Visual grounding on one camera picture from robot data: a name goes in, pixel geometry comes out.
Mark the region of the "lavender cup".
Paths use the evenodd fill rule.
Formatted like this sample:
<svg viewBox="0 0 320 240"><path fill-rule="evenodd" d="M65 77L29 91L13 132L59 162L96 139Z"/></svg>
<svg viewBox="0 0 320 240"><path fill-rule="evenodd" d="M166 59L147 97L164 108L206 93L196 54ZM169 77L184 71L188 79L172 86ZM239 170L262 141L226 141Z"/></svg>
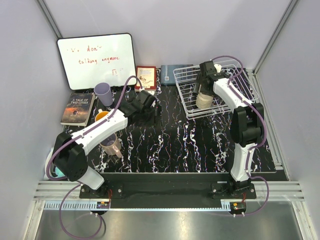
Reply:
<svg viewBox="0 0 320 240"><path fill-rule="evenodd" d="M113 104L112 91L108 83L98 83L94 88L94 93L105 107Z"/></svg>

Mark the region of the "cream ribbed cup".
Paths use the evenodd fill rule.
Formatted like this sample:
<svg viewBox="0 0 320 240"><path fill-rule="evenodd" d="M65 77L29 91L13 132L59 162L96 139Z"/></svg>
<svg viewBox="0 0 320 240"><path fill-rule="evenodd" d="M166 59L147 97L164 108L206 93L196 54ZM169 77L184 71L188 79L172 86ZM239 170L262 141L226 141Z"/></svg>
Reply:
<svg viewBox="0 0 320 240"><path fill-rule="evenodd" d="M199 109L207 109L212 106L213 98L213 96L205 95L200 92L196 97L195 104Z"/></svg>

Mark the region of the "pink cup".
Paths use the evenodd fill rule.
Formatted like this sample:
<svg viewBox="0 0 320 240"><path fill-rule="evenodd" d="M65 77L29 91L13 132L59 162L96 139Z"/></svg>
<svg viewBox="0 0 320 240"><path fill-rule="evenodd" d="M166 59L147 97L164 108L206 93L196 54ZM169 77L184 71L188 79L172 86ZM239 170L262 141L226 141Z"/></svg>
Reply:
<svg viewBox="0 0 320 240"><path fill-rule="evenodd" d="M115 133L103 140L99 145L109 156L117 156L118 158L123 156L120 141Z"/></svg>

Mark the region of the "white patterned mug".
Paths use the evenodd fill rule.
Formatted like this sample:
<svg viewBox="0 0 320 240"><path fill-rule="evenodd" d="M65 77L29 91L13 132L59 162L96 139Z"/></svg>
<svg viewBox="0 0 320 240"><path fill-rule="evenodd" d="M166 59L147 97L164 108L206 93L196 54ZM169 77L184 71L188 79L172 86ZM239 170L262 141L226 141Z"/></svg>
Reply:
<svg viewBox="0 0 320 240"><path fill-rule="evenodd" d="M97 115L95 116L94 120L95 122L99 121L100 119L104 118L109 114L108 111L99 109Z"/></svg>

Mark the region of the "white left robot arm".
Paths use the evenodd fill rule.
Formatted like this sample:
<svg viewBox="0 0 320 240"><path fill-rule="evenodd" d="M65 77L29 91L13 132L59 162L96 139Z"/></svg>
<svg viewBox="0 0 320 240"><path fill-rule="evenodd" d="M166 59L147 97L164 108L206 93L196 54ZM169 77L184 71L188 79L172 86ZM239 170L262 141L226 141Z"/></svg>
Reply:
<svg viewBox="0 0 320 240"><path fill-rule="evenodd" d="M108 193L108 186L100 173L88 165L87 155L112 134L131 124L149 124L156 115L157 99L141 90L130 101L119 99L115 109L88 127L72 133L60 133L55 141L50 164L54 164L71 182L90 187L97 198Z"/></svg>

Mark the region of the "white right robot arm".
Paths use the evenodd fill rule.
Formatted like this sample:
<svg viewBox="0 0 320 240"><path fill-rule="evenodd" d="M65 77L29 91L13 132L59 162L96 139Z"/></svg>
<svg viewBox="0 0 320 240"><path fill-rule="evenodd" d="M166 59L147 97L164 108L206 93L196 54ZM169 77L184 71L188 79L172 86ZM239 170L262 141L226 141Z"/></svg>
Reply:
<svg viewBox="0 0 320 240"><path fill-rule="evenodd" d="M232 84L213 61L199 64L194 90L196 106L207 109L214 97L220 97L233 112L230 135L235 143L233 166L226 186L222 188L232 198L239 198L250 190L252 176L250 166L256 148L266 141L264 107L253 103Z"/></svg>

